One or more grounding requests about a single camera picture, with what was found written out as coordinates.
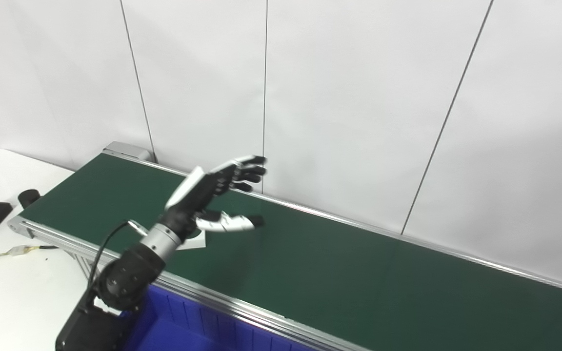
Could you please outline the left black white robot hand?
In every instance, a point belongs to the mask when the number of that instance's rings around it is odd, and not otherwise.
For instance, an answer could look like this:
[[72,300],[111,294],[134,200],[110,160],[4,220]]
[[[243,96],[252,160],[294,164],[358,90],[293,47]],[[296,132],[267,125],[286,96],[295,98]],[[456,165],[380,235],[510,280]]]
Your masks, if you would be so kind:
[[165,205],[165,211],[158,223],[168,228],[181,242],[199,229],[220,232],[248,231],[264,225],[260,215],[236,215],[217,213],[205,217],[208,205],[216,197],[230,190],[243,193],[253,191],[252,184],[261,182],[267,170],[263,156],[238,157],[212,169],[209,172],[196,167],[181,182]]

